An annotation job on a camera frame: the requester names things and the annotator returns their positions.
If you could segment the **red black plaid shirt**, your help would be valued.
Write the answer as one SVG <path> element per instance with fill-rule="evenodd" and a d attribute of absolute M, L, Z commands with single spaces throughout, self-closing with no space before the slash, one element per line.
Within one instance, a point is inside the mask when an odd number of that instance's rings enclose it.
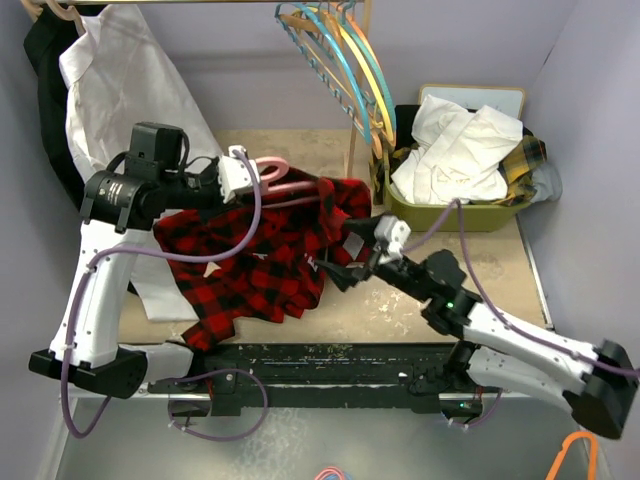
<path fill-rule="evenodd" d="M 169 266 L 181 294 L 198 321 L 182 337 L 203 351 L 234 336 L 239 317 L 281 323 L 318 306 L 325 274 L 317 261 L 341 266 L 363 261 L 370 250 L 344 226 L 349 218 L 371 214 L 371 194 L 359 179 L 317 177 L 318 200 L 284 206 L 274 195 L 274 208 L 261 213 L 258 229 L 244 250 L 217 262 L 172 261 Z"/>

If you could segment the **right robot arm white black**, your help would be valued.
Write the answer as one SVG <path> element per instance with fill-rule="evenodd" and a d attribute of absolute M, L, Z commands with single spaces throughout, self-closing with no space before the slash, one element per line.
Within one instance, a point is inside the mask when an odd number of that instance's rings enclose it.
<path fill-rule="evenodd" d="M 318 266 L 342 292 L 376 277 L 423 303 L 429 327 L 457 340 L 444 368 L 452 389 L 476 384 L 525 394 L 570 413 L 596 435 L 621 438 L 639 391 L 639 372 L 622 345 L 575 340 L 499 309 L 483 289 L 465 288 L 472 270 L 447 249 L 410 259 L 411 229 L 394 215 L 345 226 L 371 247 L 369 256 L 354 266 L 323 260 Z"/>

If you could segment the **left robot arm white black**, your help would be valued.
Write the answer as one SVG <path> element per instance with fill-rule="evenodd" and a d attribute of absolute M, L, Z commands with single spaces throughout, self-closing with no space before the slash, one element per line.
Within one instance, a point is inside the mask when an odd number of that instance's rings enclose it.
<path fill-rule="evenodd" d="M 204 365 L 174 341 L 143 346 L 118 340 L 136 258 L 167 210 L 213 206 L 219 191 L 186 170 L 189 140 L 180 128 L 134 125 L 130 147 L 85 184 L 81 246 L 60 327 L 28 368 L 86 391 L 126 399 L 144 383 L 171 379 L 184 392 L 202 387 Z"/>

